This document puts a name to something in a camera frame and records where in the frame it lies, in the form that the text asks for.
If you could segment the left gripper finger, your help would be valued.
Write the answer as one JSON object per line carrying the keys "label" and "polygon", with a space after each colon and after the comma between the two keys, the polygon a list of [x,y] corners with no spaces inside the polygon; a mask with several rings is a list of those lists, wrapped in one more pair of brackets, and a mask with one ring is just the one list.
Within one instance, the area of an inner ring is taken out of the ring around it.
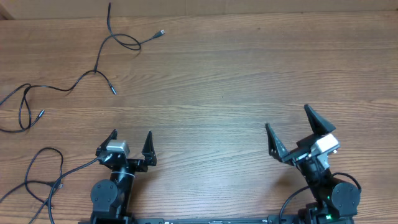
{"label": "left gripper finger", "polygon": [[154,149],[152,131],[149,131],[147,134],[146,141],[142,149],[142,155],[144,156],[144,160],[148,166],[157,165],[157,157]]}
{"label": "left gripper finger", "polygon": [[106,149],[111,140],[117,139],[118,130],[114,129],[111,134],[99,145],[98,149]]}

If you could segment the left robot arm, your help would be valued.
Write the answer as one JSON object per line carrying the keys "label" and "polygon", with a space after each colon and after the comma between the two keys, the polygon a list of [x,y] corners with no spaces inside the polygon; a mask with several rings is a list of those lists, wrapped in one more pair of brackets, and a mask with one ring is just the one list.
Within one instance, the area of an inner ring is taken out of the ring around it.
{"label": "left robot arm", "polygon": [[95,183],[91,190],[93,211],[90,223],[137,223],[127,211],[135,173],[147,172],[150,166],[157,165],[151,131],[141,152],[143,159],[128,158],[129,145],[126,141],[118,140],[117,135],[118,131],[113,130],[95,153],[99,163],[111,170],[111,175],[109,179]]}

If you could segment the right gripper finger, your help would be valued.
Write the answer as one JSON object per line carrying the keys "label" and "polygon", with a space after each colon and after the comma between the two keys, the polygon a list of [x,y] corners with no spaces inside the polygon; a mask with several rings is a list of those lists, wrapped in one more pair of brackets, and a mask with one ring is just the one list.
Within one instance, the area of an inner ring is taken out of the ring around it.
{"label": "right gripper finger", "polygon": [[304,110],[314,134],[326,135],[336,129],[331,122],[318,114],[310,105],[304,105]]}
{"label": "right gripper finger", "polygon": [[269,123],[266,123],[265,129],[268,138],[269,155],[279,162],[285,162],[286,157],[289,155],[288,150],[283,145],[282,141],[277,137]]}

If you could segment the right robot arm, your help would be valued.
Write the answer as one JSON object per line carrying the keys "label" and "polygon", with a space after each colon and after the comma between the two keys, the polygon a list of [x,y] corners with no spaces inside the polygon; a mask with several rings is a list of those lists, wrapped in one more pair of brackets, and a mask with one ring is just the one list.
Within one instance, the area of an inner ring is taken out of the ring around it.
{"label": "right robot arm", "polygon": [[[269,223],[353,223],[358,214],[362,188],[352,176],[343,172],[331,173],[328,161],[336,154],[340,142],[332,134],[335,126],[305,105],[312,134],[297,141],[297,148],[288,151],[271,125],[265,125],[269,155],[281,163],[295,167],[303,175],[307,186],[294,192],[281,206],[278,215],[268,216]],[[284,215],[288,204],[301,192],[309,189],[315,199],[296,215]]]}

